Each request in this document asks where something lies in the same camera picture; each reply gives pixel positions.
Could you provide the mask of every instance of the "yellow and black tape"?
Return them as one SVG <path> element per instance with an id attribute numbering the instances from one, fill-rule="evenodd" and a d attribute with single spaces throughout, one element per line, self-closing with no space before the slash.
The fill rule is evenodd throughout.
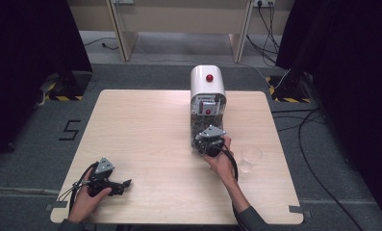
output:
<path id="1" fill-rule="evenodd" d="M 305 89 L 302 90 L 284 90 L 282 88 L 275 89 L 281 80 L 280 76 L 277 77 L 267 77 L 266 78 L 269 87 L 269 93 L 272 100 L 277 102 L 288 102 L 288 103 L 310 103 L 311 100 L 308 98 Z"/>
<path id="2" fill-rule="evenodd" d="M 46 100 L 59 100 L 59 101 L 71 101 L 71 100 L 82 100 L 83 96 L 64 96 L 64 95 L 46 95 Z"/>
<path id="3" fill-rule="evenodd" d="M 72 101 L 72 100 L 83 99 L 83 95 L 79 95 L 81 94 L 80 92 L 74 92 L 74 93 L 69 92 L 68 95 L 61 95 L 61 93 L 57 94 L 55 93 L 56 92 L 55 87 L 56 87 L 56 82 L 50 85 L 45 96 L 46 100 Z"/>

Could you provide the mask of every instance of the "electrical outlet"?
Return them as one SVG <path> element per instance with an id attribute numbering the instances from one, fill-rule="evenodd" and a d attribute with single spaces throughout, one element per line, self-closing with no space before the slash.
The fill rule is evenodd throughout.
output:
<path id="1" fill-rule="evenodd" d="M 271 4 L 275 4 L 275 0 L 254 0 L 253 7 L 259 7 L 259 1 L 262 1 L 262 8 L 269 8 Z"/>

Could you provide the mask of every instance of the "person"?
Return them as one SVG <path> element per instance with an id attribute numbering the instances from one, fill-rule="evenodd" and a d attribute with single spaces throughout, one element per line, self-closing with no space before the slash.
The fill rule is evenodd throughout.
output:
<path id="1" fill-rule="evenodd" d="M 230 151 L 231 139 L 229 137 L 223 138 L 225 147 L 229 148 Z M 211 170 L 218 175 L 228 191 L 244 228 L 248 231 L 268 230 L 269 225 L 260 217 L 242 193 L 242 189 L 234 176 L 233 166 L 229 158 L 220 152 L 216 157 L 204 155 L 203 159 L 211 166 Z"/>
<path id="2" fill-rule="evenodd" d="M 89 180 L 89 175 L 92 169 L 85 175 L 84 180 Z M 83 220 L 89 217 L 90 214 L 98 215 L 96 208 L 98 204 L 112 191 L 111 188 L 102 190 L 98 195 L 91 197 L 89 195 L 89 187 L 83 185 L 76 194 L 73 208 L 71 208 L 67 219 L 64 219 L 59 227 L 59 231 L 85 231 Z"/>
<path id="3" fill-rule="evenodd" d="M 224 145 L 230 150 L 231 139 L 229 137 L 223 138 Z M 250 205 L 242 193 L 242 189 L 233 174 L 233 166 L 229 158 L 223 153 L 220 153 L 216 157 L 204 155 L 203 159 L 210 165 L 211 170 L 218 175 L 224 187 L 228 191 L 244 228 L 248 231 L 268 230 L 269 226 Z M 89 170 L 84 177 L 85 180 L 89 179 L 90 172 L 91 170 Z M 89 187 L 82 186 L 76 195 L 76 200 L 68 215 L 68 218 L 64 219 L 59 227 L 59 231 L 84 231 L 85 226 L 81 222 L 90 214 L 97 215 L 95 208 L 101 200 L 111 192 L 111 190 L 111 188 L 104 189 L 97 196 L 91 197 L 89 196 Z"/>

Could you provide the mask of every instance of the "red button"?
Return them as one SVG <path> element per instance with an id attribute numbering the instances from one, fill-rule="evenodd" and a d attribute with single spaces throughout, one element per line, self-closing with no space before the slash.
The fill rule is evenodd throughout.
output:
<path id="1" fill-rule="evenodd" d="M 206 76 L 206 81 L 208 81 L 208 82 L 212 82 L 212 81 L 214 81 L 214 76 L 211 75 L 211 74 L 208 74 L 208 75 Z"/>

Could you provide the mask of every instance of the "human hand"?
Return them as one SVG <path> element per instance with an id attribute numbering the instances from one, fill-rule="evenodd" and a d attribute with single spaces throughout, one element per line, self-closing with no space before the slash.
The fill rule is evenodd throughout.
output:
<path id="1" fill-rule="evenodd" d="M 84 180 L 89 180 L 89 176 L 91 174 L 92 168 L 86 173 Z M 70 211 L 70 214 L 68 215 L 68 221 L 74 222 L 74 223 L 80 223 L 84 219 L 86 219 L 90 214 L 95 214 L 96 216 L 98 213 L 96 212 L 96 208 L 98 204 L 101 202 L 101 200 L 106 197 L 110 192 L 112 191 L 111 188 L 106 188 L 102 190 L 98 195 L 95 197 L 89 196 L 89 186 L 83 185 L 79 192 L 77 192 L 76 200 L 74 201 L 73 208 Z"/>
<path id="2" fill-rule="evenodd" d="M 224 146 L 223 148 L 229 148 L 230 151 L 230 143 L 231 139 L 229 137 L 224 138 Z M 234 178 L 233 176 L 233 166 L 230 162 L 229 158 L 222 152 L 220 152 L 216 157 L 210 157 L 208 155 L 204 155 L 203 159 L 211 166 L 211 170 L 213 170 L 222 181 L 231 180 Z"/>

